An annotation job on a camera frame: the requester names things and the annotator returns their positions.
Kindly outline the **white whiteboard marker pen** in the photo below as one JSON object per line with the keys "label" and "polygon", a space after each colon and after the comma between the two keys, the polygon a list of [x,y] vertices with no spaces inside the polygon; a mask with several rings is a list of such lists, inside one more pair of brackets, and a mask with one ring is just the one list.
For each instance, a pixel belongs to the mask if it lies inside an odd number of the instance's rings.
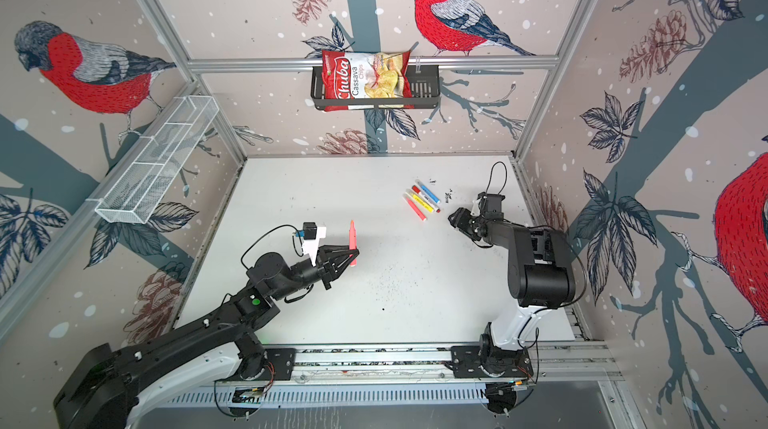
{"label": "white whiteboard marker pen", "polygon": [[413,185],[411,189],[416,196],[431,208],[433,212],[440,212],[440,208],[417,185]]}

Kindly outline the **yellow highlighter pen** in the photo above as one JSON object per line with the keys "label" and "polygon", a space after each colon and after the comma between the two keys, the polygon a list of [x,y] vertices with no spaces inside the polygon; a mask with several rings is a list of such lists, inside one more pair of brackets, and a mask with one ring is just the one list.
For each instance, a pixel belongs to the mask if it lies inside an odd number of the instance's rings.
{"label": "yellow highlighter pen", "polygon": [[418,194],[413,192],[412,190],[408,190],[407,194],[416,202],[418,203],[423,209],[425,209],[428,213],[433,213],[434,208],[426,202],[424,199],[422,199]]}

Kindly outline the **blue marker pen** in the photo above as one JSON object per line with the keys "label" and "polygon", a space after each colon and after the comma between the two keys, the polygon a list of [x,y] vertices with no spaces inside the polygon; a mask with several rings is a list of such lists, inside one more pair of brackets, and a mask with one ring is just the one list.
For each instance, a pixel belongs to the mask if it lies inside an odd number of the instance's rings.
{"label": "blue marker pen", "polygon": [[440,200],[437,198],[437,196],[430,189],[428,189],[424,183],[422,183],[420,180],[417,180],[416,184],[419,187],[419,189],[429,198],[431,202],[433,202],[436,205],[440,204]]}

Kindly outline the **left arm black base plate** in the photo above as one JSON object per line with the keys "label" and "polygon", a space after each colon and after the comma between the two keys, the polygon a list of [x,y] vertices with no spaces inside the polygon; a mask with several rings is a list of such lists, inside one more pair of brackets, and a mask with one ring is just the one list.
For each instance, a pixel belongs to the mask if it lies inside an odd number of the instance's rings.
{"label": "left arm black base plate", "polygon": [[289,347],[267,347],[244,358],[236,372],[242,381],[289,381],[297,351]]}

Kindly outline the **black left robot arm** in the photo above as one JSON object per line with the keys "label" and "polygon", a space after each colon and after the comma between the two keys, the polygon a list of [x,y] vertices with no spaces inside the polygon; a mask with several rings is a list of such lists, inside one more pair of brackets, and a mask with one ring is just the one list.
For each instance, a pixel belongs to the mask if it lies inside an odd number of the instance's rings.
{"label": "black left robot arm", "polygon": [[211,312],[153,340],[88,351],[54,398],[61,428],[126,428],[143,413],[203,384],[232,380],[269,387],[288,381],[294,349],[267,349],[257,337],[280,312],[320,283],[329,289],[359,252],[323,245],[315,259],[288,265],[275,252],[248,269],[244,288]]}

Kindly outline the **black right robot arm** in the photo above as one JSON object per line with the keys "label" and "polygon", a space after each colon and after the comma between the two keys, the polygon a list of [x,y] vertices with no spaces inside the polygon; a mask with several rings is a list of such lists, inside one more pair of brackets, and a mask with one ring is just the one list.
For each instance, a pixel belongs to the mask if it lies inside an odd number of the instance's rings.
{"label": "black right robot arm", "polygon": [[474,211],[460,207],[448,217],[477,246],[507,251],[506,280],[516,306],[489,322],[480,337],[479,360],[486,369],[523,355],[538,342],[541,320],[576,299],[576,277],[561,234],[509,221],[504,200],[502,194],[482,192]]}

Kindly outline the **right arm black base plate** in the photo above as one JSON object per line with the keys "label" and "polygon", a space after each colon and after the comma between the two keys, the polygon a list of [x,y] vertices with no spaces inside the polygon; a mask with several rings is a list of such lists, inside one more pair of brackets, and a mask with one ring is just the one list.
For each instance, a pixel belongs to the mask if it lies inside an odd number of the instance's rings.
{"label": "right arm black base plate", "polygon": [[458,345],[450,347],[450,361],[446,367],[457,379],[522,378],[535,374],[529,354],[525,350],[509,351],[495,346]]}

